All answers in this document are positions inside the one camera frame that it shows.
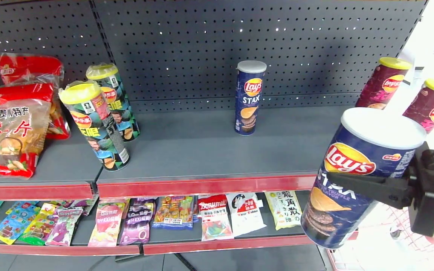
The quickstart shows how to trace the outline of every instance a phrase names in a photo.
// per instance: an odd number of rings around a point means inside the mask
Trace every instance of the white plastic lid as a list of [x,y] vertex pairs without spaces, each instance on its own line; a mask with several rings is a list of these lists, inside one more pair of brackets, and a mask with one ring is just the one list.
[[257,60],[244,60],[237,64],[237,69],[241,72],[261,73],[266,71],[267,65]]
[[415,149],[426,138],[425,129],[414,120],[375,108],[350,108],[341,123],[360,139],[389,149]]

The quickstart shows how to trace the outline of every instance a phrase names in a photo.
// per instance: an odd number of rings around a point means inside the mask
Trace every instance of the white snack package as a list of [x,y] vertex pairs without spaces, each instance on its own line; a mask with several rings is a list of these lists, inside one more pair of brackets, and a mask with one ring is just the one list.
[[294,191],[264,192],[276,230],[301,225],[301,207]]
[[255,193],[231,193],[226,194],[226,197],[231,211],[234,236],[250,233],[266,226]]

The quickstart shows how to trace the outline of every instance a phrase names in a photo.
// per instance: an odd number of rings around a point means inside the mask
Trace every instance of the perforated metal panel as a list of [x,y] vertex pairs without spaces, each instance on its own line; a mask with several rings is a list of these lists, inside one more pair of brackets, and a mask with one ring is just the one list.
[[131,100],[234,97],[236,64],[267,63],[264,95],[358,93],[425,2],[96,2]]
[[65,65],[65,82],[85,79],[89,65],[109,61],[87,1],[0,5],[0,52],[56,56]]

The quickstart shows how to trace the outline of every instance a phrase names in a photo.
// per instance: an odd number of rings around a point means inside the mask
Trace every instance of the upper shelf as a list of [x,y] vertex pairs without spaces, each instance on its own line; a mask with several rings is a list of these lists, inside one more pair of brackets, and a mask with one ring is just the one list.
[[70,139],[46,142],[29,180],[0,178],[0,200],[91,199],[90,183],[98,176],[101,163],[76,126],[71,130]]
[[347,108],[262,109],[249,137],[230,110],[139,114],[130,162],[101,173],[100,197],[310,189]]

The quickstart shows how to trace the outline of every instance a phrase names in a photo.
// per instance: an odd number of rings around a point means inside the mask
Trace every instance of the potato chip can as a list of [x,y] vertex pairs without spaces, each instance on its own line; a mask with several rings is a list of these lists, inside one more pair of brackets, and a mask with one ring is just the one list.
[[126,166],[130,156],[98,84],[75,82],[59,96],[103,168],[116,171]]
[[249,136],[255,131],[266,69],[264,62],[256,60],[245,60],[237,64],[235,131],[243,136]]
[[434,129],[434,79],[427,79],[403,116],[418,122],[427,133]]
[[379,65],[361,92],[356,107],[384,109],[411,69],[409,62],[394,57],[381,57]]
[[321,247],[341,247],[377,203],[331,183],[328,172],[399,178],[425,137],[423,127],[407,117],[375,108],[346,110],[301,217],[306,235]]
[[88,67],[86,77],[98,83],[115,119],[124,142],[132,141],[140,134],[122,79],[114,64]]

